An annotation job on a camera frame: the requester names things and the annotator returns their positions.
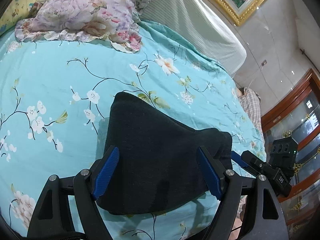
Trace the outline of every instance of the light blue bedsheet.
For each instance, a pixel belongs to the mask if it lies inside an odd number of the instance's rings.
[[[143,47],[137,54],[98,42],[20,44],[12,31],[0,38],[0,207],[21,235],[26,236],[50,175],[74,176],[101,158],[110,106],[119,91],[195,129],[227,131],[234,151],[250,150],[265,160],[260,133],[223,67],[163,25],[142,22],[140,34]],[[69,199],[75,228],[83,231],[75,200]],[[113,239],[179,240],[208,226],[217,207],[206,192],[164,214],[100,213]]]

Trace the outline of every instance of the blue textured pad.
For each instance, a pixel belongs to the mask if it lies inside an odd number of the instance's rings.
[[[221,200],[223,194],[220,188],[219,178],[200,147],[197,149],[196,159],[210,193],[218,200]]]
[[[240,167],[248,167],[248,164],[241,159],[241,155],[235,151],[231,151],[231,159],[240,165]]]
[[[108,187],[110,179],[119,161],[119,149],[114,147],[110,156],[104,163],[99,174],[95,179],[94,191],[92,192],[92,197],[97,200],[101,195],[103,195]]]

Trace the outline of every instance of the silver bolt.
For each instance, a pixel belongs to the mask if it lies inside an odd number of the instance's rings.
[[[86,176],[86,175],[89,174],[89,170],[88,170],[88,169],[83,169],[82,171],[80,171],[80,174],[81,174],[82,176]]]
[[[51,175],[50,177],[49,177],[49,180],[50,181],[55,181],[57,179],[57,175]]]
[[[265,181],[267,179],[266,176],[264,176],[263,174],[260,174],[258,178],[262,181]]]
[[[233,176],[235,172],[233,170],[226,170],[226,174],[229,176]]]

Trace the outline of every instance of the floral pillow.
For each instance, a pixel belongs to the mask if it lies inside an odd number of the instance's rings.
[[[46,0],[34,18],[16,25],[19,41],[110,40],[120,51],[140,50],[138,12],[132,0]]]

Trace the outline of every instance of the blue gripper pad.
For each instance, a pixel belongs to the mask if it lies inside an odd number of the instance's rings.
[[[204,147],[198,147],[196,151],[196,160],[202,171],[202,175],[204,180],[210,190],[210,193],[215,196],[218,200],[222,199],[222,191],[220,187],[220,179],[217,173],[214,171],[212,165],[210,164],[209,160],[207,159],[204,151],[207,151]]]
[[[105,193],[118,161],[118,147],[110,146],[91,175],[91,195],[94,200]]]
[[[248,164],[241,159],[241,155],[239,155],[235,151],[231,151],[231,159],[238,163],[242,168],[248,167]]]

